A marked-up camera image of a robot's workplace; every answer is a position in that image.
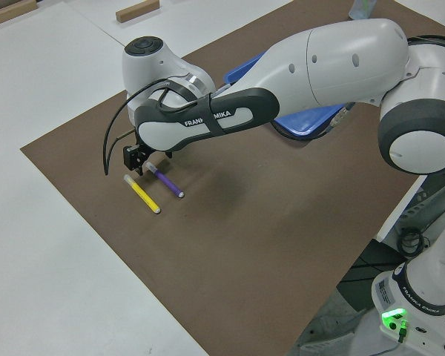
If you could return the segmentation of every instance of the yellow marker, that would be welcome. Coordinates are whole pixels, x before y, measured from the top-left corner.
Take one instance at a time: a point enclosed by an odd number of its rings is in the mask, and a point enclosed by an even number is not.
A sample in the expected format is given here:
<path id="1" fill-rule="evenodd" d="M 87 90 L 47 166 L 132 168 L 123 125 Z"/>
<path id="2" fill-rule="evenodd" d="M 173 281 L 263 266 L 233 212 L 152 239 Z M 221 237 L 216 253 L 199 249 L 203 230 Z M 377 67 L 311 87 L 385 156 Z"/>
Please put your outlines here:
<path id="1" fill-rule="evenodd" d="M 124 181 L 126 181 L 130 187 L 142 198 L 145 204 L 155 213 L 158 214 L 161 210 L 159 206 L 145 193 L 143 189 L 132 179 L 128 174 L 124 175 Z"/>

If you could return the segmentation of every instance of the marker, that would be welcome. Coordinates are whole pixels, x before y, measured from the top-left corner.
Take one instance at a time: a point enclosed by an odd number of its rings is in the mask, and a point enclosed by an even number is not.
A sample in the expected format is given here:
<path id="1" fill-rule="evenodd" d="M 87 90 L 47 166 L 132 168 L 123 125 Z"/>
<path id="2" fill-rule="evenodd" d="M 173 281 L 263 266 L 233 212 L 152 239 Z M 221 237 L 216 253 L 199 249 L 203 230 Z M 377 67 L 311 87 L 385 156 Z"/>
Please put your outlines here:
<path id="1" fill-rule="evenodd" d="M 128 174 L 124 175 L 124 181 L 126 181 L 130 187 L 142 198 L 145 204 L 155 213 L 158 214 L 161 209 L 159 206 L 148 196 L 147 193 L 132 179 Z"/>
<path id="2" fill-rule="evenodd" d="M 152 165 L 150 162 L 146 162 L 145 165 L 147 168 L 151 171 L 151 173 L 155 174 L 158 179 L 160 179 L 163 184 L 165 184 L 168 188 L 170 188 L 173 193 L 179 197 L 183 198 L 185 196 L 185 193 L 181 189 L 179 189 L 175 183 L 169 180 L 169 178 L 166 177 L 162 172 L 160 172 L 154 165 Z"/>

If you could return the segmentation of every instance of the white circular cap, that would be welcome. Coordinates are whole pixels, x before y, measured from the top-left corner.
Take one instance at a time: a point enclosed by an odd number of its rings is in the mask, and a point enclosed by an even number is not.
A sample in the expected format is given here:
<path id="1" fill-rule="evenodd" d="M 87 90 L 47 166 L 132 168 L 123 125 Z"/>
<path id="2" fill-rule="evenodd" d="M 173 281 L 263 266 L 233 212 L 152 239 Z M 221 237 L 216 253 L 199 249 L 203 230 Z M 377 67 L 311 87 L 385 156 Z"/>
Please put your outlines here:
<path id="1" fill-rule="evenodd" d="M 391 145 L 392 161 L 405 171 L 428 174 L 445 168 L 445 136 L 431 131 L 413 131 Z"/>

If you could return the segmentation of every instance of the brown mat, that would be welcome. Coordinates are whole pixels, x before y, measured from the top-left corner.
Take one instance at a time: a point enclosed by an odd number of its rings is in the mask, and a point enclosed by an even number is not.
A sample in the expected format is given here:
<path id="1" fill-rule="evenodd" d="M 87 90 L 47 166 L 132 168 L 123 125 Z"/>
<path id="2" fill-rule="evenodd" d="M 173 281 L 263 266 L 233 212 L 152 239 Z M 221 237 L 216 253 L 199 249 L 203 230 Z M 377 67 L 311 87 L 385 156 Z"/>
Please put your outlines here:
<path id="1" fill-rule="evenodd" d="M 347 19 L 351 3 L 293 1 L 186 59 L 219 80 L 276 41 Z M 408 36 L 445 35 L 393 1 L 379 1 L 373 16 Z M 102 173 L 103 134 L 124 97 L 23 152 L 207 353 L 284 355 L 416 178 L 380 158 L 379 110 L 356 105 L 352 119 L 308 145 L 266 125 L 195 142 L 173 159 L 155 154 L 186 193 L 178 200 L 149 172 L 136 179 L 160 204 L 155 215 L 122 181 L 120 147 L 110 176 Z M 116 134 L 129 127 L 120 121 Z"/>

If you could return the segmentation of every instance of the purple marker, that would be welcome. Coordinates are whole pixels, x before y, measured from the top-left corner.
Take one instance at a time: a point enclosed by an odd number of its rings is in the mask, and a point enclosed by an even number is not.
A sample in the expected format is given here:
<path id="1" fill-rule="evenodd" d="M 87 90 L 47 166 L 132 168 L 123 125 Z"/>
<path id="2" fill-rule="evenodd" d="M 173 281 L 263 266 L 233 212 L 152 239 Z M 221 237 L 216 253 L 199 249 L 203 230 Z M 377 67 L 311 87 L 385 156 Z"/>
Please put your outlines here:
<path id="1" fill-rule="evenodd" d="M 183 193 L 181 189 L 179 189 L 172 181 L 170 181 L 169 178 L 166 177 L 166 175 L 156 169 L 154 165 L 152 165 L 150 162 L 146 162 L 145 165 L 151 171 L 151 173 L 155 174 L 156 177 L 160 179 L 163 184 L 169 187 L 170 190 L 173 191 L 177 197 L 183 198 L 185 196 L 185 193 Z"/>

